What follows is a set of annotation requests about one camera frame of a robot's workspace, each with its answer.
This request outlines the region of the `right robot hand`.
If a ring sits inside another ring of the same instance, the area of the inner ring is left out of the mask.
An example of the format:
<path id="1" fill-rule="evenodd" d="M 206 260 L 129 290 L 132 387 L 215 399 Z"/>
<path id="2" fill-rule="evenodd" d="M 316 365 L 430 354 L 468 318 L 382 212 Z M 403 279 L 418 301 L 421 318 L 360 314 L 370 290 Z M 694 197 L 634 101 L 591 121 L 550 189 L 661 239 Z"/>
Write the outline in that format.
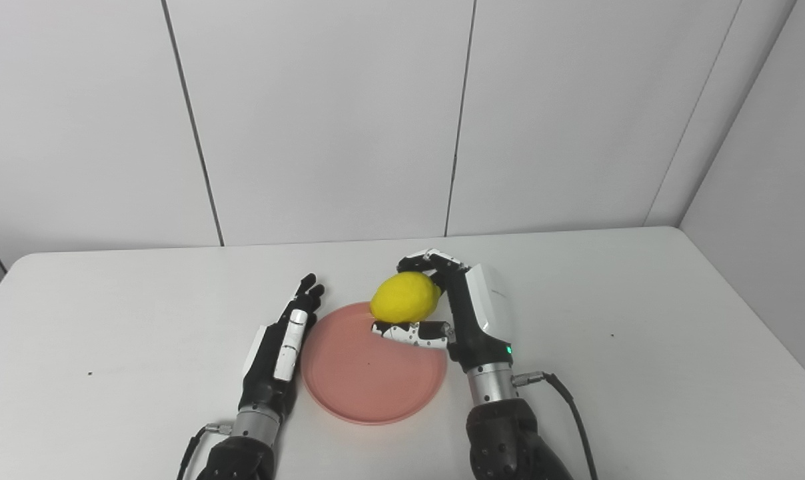
<path id="1" fill-rule="evenodd" d="M 430 320 L 434 307 L 408 319 L 393 319 L 372 306 L 373 335 L 445 350 L 464 373 L 512 367 L 512 317 L 505 312 L 507 297 L 488 265 L 469 265 L 438 249 L 426 249 L 400 259 L 396 270 L 397 277 L 409 273 L 424 277 L 436 289 L 436 298 L 448 301 L 451 320 Z"/>

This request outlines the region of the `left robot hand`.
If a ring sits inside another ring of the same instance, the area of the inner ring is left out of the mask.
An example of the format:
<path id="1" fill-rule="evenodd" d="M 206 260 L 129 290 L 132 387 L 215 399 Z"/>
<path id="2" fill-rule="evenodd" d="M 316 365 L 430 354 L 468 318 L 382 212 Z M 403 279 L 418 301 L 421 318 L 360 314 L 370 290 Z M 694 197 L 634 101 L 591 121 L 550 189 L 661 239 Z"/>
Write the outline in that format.
<path id="1" fill-rule="evenodd" d="M 286 419 L 297 398 L 294 379 L 300 353 L 317 322 L 325 286 L 303 277 L 280 318 L 268 325 L 242 380 L 238 408 L 265 407 Z"/>

